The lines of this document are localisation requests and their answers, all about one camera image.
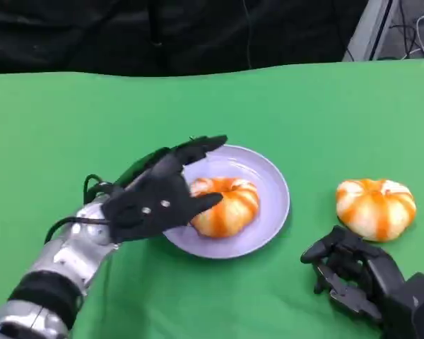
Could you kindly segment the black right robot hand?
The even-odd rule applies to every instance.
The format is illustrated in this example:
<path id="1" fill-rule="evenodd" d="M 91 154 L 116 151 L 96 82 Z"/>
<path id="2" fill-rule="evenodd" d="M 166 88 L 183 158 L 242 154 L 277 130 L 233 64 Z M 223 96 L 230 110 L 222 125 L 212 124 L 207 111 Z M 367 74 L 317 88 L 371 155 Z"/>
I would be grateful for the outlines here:
<path id="1" fill-rule="evenodd" d="M 405 283 L 387 252 L 338 225 L 305 250 L 300 261 L 313 266 L 315 294 L 327 292 L 341 310 L 377 325 L 384 320 L 385 299 Z"/>

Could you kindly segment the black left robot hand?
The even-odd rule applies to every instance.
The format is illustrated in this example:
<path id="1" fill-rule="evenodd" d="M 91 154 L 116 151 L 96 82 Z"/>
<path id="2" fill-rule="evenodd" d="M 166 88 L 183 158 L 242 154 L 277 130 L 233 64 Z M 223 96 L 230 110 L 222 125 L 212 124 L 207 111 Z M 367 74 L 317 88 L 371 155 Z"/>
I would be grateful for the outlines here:
<path id="1" fill-rule="evenodd" d="M 123 191 L 106 200 L 101 211 L 115 244 L 158 236 L 187 225 L 195 216 L 219 204 L 220 193 L 193 196 L 184 167 L 204 159 L 228 137 L 201 136 L 161 148 L 135 162 L 115 184 Z"/>

